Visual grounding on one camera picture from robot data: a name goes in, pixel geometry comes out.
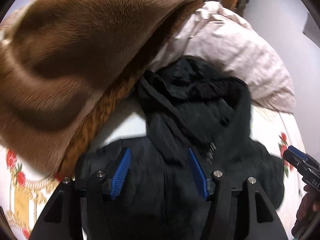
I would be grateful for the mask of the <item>person's right hand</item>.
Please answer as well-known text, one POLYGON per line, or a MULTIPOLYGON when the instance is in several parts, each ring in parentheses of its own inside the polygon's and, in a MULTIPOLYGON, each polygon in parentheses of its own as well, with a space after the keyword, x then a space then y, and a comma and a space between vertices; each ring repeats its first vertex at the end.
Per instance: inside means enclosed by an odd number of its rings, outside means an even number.
POLYGON ((297 211, 295 226, 291 230, 292 234, 294 233, 294 231, 297 231, 296 225, 298 221, 302 220, 309 210, 312 210, 312 212, 319 211, 319 191, 317 191, 310 185, 305 185, 304 191, 306 191, 306 194, 302 198, 299 209, 297 211))

